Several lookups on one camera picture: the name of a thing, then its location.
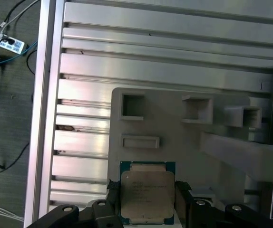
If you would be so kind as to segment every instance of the screw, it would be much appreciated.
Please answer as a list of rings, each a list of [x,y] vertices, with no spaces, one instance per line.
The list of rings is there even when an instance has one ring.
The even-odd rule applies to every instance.
[[[67,208],[64,208],[64,209],[63,209],[63,211],[65,211],[65,212],[68,212],[68,211],[71,211],[71,210],[72,210],[71,207],[67,207]]]
[[[202,201],[202,200],[198,200],[198,201],[197,201],[197,204],[203,206],[203,205],[205,205],[205,202]]]
[[[232,206],[232,209],[233,209],[233,210],[236,210],[236,211],[242,210],[241,207],[236,206],[236,205]]]

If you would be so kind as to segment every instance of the metal surface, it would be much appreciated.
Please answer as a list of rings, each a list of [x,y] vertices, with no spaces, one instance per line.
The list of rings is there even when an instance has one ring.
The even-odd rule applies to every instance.
[[[41,1],[24,227],[38,219],[55,0]]]
[[[62,1],[56,1],[55,18],[62,18],[64,3]],[[61,44],[61,29],[62,21],[57,19],[54,23],[53,29],[53,46],[51,59],[58,59],[60,55],[60,44]],[[55,130],[55,113],[57,102],[56,94],[58,89],[58,78],[59,78],[59,62],[51,61],[50,66],[50,77],[49,77],[49,92],[48,92],[48,108],[47,108],[47,119],[45,127],[45,141],[43,148],[43,162],[42,162],[42,176],[41,189],[40,189],[40,201],[39,201],[39,217],[44,216],[48,210],[49,192],[50,192],[50,173],[52,166],[52,154],[53,154],[53,140]]]
[[[252,106],[263,109],[268,122],[273,1],[43,0],[42,4],[47,6],[41,13],[46,20],[40,26],[46,35],[40,39],[53,35],[53,48],[46,50],[39,42],[37,77],[53,61],[49,90],[39,83],[35,88],[26,204],[30,219],[36,219],[37,209],[28,202],[39,204],[39,194],[40,216],[58,204],[53,201],[57,192],[68,203],[72,194],[105,194],[100,189],[107,181],[108,119],[116,87],[246,95]],[[48,10],[50,5],[55,13]],[[43,58],[51,52],[51,58]],[[49,92],[46,110],[40,109],[45,107],[44,102],[39,104],[40,91]],[[72,131],[55,131],[56,124]],[[267,127],[250,129],[249,139],[265,142]],[[62,188],[55,188],[55,182]],[[88,191],[95,184],[100,188]],[[250,178],[245,184],[246,189],[260,187]],[[40,185],[41,191],[34,190]]]
[[[236,205],[235,205],[235,206],[232,206],[232,209],[233,209],[233,210],[237,210],[237,211],[240,211],[240,210],[242,210],[242,209],[241,209],[241,207],[239,207],[239,206],[236,206]]]
[[[197,204],[199,204],[199,205],[205,205],[205,202],[202,201],[202,200],[198,200],[198,201],[197,201]]]

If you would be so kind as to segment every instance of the white power strip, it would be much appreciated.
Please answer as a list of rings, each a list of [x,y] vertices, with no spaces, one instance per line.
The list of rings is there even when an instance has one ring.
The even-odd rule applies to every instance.
[[[16,54],[20,54],[24,48],[25,43],[13,37],[7,37],[7,38],[10,38],[14,40],[15,42],[11,45],[7,41],[2,41],[0,42],[0,47],[8,51],[14,52]]]

